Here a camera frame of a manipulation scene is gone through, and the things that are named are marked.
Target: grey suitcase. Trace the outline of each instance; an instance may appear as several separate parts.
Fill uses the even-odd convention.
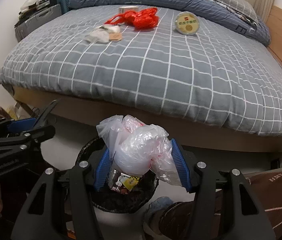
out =
[[[25,22],[21,23],[15,28],[16,38],[18,42],[28,36],[35,29],[61,15],[62,12],[60,4],[51,6],[44,9],[43,11],[34,14],[31,18],[27,19]]]

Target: white floor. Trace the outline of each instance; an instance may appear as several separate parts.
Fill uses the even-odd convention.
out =
[[[95,127],[80,124],[65,118],[56,117],[56,135],[53,139],[42,143],[43,157],[59,169],[69,169],[74,165],[78,152],[93,137],[97,135]],[[233,168],[243,173],[264,171],[269,169],[267,155],[257,153],[222,152],[204,150],[198,151],[188,147],[187,150],[196,152],[198,160],[212,165],[218,170],[228,171]],[[193,194],[188,194],[184,188],[159,183],[150,202],[160,196],[168,196],[174,201],[191,201]],[[113,214],[95,209],[101,231],[105,240],[129,239],[141,240],[142,215],[148,203],[135,214]]]

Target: gripper logo text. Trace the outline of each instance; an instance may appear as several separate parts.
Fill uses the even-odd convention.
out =
[[[9,166],[11,166],[15,163],[18,163],[18,162],[19,162],[19,159],[14,159],[10,162],[4,163],[4,164],[0,165],[0,170],[3,169],[3,168],[9,167]]]

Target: metal screw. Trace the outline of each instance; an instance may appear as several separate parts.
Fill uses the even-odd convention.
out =
[[[87,161],[82,161],[82,162],[79,163],[79,166],[80,166],[81,168],[85,168],[85,167],[87,167],[88,165],[89,165],[89,163],[88,163]]]
[[[50,174],[52,174],[54,172],[54,169],[53,168],[47,168],[46,170],[45,170],[45,173],[47,174],[47,175],[50,175]]]
[[[204,163],[204,162],[198,162],[198,163],[197,163],[197,166],[198,166],[199,168],[201,168],[201,169],[204,169],[204,168],[206,167],[206,163]]]
[[[241,174],[238,169],[233,169],[233,170],[232,170],[232,173],[233,173],[233,175],[235,175],[235,176],[238,176],[238,175]]]

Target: bed sheet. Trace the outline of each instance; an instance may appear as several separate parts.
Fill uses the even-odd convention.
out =
[[[7,56],[0,83],[282,136],[282,68],[264,45],[201,17],[198,33],[184,36],[174,30],[179,11],[168,8],[158,8],[152,30],[121,26],[122,41],[85,41],[118,7],[72,10],[41,26]]]

